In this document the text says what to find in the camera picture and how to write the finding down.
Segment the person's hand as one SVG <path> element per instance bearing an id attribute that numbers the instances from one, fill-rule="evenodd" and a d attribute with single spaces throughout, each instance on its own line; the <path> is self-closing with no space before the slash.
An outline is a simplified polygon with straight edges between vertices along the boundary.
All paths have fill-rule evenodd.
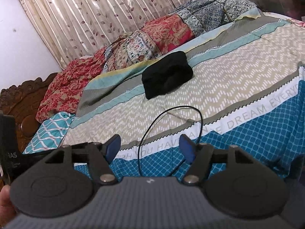
<path id="1" fill-rule="evenodd" d="M 10 200 L 10 185 L 5 185 L 0 192 L 0 225 L 3 228 L 16 216 L 16 210 Z"/>

